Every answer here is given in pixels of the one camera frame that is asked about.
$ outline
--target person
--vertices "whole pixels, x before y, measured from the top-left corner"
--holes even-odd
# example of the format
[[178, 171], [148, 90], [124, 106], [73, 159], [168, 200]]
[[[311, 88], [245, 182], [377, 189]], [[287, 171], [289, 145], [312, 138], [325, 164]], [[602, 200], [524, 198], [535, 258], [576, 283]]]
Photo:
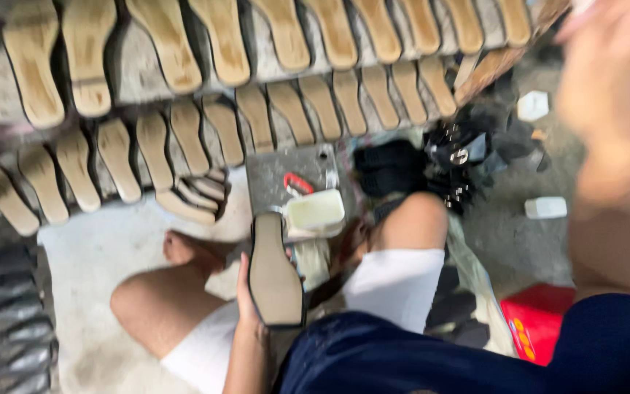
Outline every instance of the person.
[[122, 283], [118, 320], [203, 393], [630, 393], [630, 1], [597, 0], [557, 38], [558, 111], [587, 157], [568, 229], [577, 296], [547, 367], [420, 335], [447, 230], [444, 206], [425, 193], [354, 248], [358, 267], [337, 293], [349, 311], [333, 308], [300, 333], [275, 379], [278, 332], [259, 321], [246, 256], [237, 303], [226, 303], [202, 287], [219, 259], [170, 232], [176, 266]]

